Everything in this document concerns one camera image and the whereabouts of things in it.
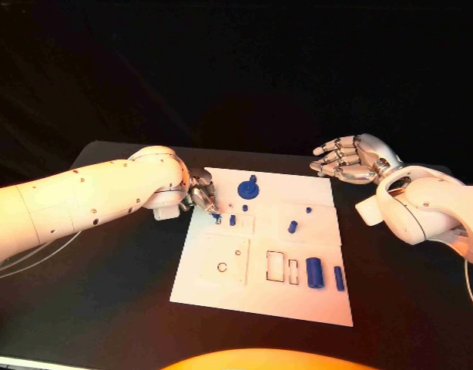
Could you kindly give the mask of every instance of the white robotic arm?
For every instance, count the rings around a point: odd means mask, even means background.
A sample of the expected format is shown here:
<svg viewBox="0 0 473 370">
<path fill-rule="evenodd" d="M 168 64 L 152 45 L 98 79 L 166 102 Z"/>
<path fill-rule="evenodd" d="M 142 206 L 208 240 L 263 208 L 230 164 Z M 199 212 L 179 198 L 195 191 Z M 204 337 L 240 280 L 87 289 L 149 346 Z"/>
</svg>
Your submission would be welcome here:
<svg viewBox="0 0 473 370">
<path fill-rule="evenodd" d="M 0 261 L 59 237 L 126 216 L 140 207 L 157 220 L 199 205 L 211 213 L 215 187 L 175 151 L 150 146 L 111 160 L 0 189 Z"/>
<path fill-rule="evenodd" d="M 369 134 L 332 140 L 315 149 L 319 176 L 378 184 L 377 194 L 356 204 L 369 226 L 384 221 L 410 244 L 447 244 L 473 263 L 473 186 L 421 166 L 406 166 L 388 145 Z"/>
</svg>

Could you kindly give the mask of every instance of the table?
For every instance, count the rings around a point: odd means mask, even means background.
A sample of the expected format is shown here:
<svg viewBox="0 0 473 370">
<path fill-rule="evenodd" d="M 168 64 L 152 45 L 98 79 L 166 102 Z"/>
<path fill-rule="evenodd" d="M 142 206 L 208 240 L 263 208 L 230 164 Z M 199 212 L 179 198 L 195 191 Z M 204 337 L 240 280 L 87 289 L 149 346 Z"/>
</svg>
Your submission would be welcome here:
<svg viewBox="0 0 473 370">
<path fill-rule="evenodd" d="M 127 158 L 142 147 L 94 142 L 72 167 Z M 310 157 L 175 149 L 189 167 L 313 176 Z M 355 204 L 374 185 L 333 180 L 332 188 L 354 328 L 169 302 L 192 213 L 155 221 L 142 209 L 0 280 L 0 355 L 152 369 L 208 352 L 260 347 L 377 368 L 473 368 L 462 258 L 443 244 L 410 246 L 384 224 L 365 225 Z M 473 288 L 473 267 L 470 278 Z"/>
</svg>

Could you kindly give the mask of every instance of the rectangular slot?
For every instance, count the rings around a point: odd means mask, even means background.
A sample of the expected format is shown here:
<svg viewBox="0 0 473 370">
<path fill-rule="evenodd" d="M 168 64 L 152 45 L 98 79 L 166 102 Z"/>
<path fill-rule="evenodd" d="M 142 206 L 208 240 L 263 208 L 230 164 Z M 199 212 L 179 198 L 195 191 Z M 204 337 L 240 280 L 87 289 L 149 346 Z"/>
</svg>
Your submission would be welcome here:
<svg viewBox="0 0 473 370">
<path fill-rule="evenodd" d="M 289 283 L 297 285 L 297 260 L 289 260 Z"/>
<path fill-rule="evenodd" d="M 267 280 L 284 282 L 284 253 L 267 252 Z"/>
</svg>

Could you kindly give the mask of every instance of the blue object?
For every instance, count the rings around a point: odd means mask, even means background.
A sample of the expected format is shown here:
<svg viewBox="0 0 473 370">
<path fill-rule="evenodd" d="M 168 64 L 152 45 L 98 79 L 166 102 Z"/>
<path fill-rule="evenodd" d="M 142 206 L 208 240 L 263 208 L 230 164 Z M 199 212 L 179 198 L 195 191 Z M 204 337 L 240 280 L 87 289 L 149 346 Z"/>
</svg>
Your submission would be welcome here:
<svg viewBox="0 0 473 370">
<path fill-rule="evenodd" d="M 310 288 L 323 288 L 323 274 L 320 258 L 307 258 L 307 284 Z"/>
<path fill-rule="evenodd" d="M 248 181 L 240 183 L 240 196 L 244 199 L 254 199 L 258 196 L 258 185 L 255 175 L 251 175 Z"/>
<path fill-rule="evenodd" d="M 293 222 L 290 223 L 290 226 L 289 226 L 289 233 L 290 233 L 290 234 L 294 234 L 294 233 L 296 233 L 296 228 L 297 228 L 297 222 L 296 222 L 296 221 L 293 221 Z"/>
<path fill-rule="evenodd" d="M 336 279 L 336 290 L 345 291 L 345 279 L 342 277 L 341 266 L 335 266 L 335 279 Z"/>
</svg>

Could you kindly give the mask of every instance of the white board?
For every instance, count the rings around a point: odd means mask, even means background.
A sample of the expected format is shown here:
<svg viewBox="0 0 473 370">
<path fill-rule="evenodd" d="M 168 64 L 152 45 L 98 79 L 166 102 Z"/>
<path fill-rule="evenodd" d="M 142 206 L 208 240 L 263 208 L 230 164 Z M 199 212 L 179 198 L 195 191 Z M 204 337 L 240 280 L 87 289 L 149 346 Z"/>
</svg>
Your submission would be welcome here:
<svg viewBox="0 0 473 370">
<path fill-rule="evenodd" d="M 345 265 L 329 180 L 206 170 L 215 182 L 222 218 L 218 224 L 195 208 L 170 301 L 354 326 L 346 280 L 345 290 L 336 288 L 333 268 L 341 266 L 343 272 Z M 251 175 L 257 176 L 260 191 L 253 200 L 245 200 L 237 189 Z M 293 234 L 287 231 L 292 220 L 297 222 Z M 322 259 L 325 287 L 319 289 L 307 286 L 309 257 Z"/>
</svg>

